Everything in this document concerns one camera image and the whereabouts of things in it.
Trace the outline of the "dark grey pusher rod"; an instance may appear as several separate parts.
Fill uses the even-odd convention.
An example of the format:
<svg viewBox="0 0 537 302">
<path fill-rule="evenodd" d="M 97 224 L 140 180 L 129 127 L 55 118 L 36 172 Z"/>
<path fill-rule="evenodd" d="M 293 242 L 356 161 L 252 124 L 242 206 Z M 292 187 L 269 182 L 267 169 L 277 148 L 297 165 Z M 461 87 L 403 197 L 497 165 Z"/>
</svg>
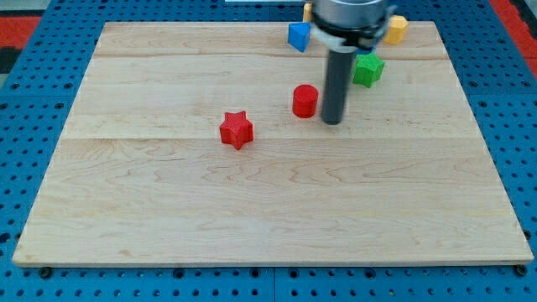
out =
<svg viewBox="0 0 537 302">
<path fill-rule="evenodd" d="M 321 104 L 321 119 L 328 125 L 342 122 L 356 53 L 328 52 Z"/>
</svg>

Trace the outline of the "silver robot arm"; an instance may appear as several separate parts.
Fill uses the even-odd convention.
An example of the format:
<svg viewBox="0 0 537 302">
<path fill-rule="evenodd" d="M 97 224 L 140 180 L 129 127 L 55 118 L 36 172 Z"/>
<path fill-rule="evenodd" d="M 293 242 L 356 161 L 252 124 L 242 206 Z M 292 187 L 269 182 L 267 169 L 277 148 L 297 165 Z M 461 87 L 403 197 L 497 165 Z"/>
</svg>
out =
<svg viewBox="0 0 537 302">
<path fill-rule="evenodd" d="M 342 122 L 352 67 L 359 50 L 371 52 L 388 31 L 396 7 L 388 0 L 318 0 L 312 33 L 327 49 L 321 120 Z"/>
</svg>

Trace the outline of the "yellow block behind arm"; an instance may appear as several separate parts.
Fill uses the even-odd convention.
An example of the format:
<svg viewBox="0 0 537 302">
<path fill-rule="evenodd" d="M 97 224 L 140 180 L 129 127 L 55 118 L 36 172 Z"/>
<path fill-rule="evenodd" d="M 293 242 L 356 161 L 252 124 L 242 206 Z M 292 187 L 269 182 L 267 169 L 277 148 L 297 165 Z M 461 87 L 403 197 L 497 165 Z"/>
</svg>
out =
<svg viewBox="0 0 537 302">
<path fill-rule="evenodd" d="M 312 10 L 313 10 L 313 4 L 312 3 L 305 3 L 303 6 L 303 22 L 309 22 L 311 21 L 312 17 Z"/>
</svg>

